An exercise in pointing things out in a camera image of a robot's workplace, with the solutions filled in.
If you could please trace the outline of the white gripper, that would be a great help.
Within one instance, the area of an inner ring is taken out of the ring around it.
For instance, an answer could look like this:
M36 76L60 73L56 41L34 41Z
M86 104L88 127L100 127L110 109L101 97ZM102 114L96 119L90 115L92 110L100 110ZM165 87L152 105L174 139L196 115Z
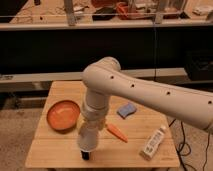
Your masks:
M98 119L95 120L88 120L83 115L80 115L77 121L77 130L78 133L82 133L84 129L89 128L97 128L99 131L101 131L106 124L106 117L101 116Z

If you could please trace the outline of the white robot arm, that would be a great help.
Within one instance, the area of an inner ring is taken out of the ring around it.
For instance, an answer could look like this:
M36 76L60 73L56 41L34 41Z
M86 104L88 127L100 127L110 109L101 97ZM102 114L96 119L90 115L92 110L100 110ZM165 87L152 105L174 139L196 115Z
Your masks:
M88 65L82 81L87 87L82 114L88 121L105 117L109 98L119 96L213 134L213 93L127 76L112 57Z

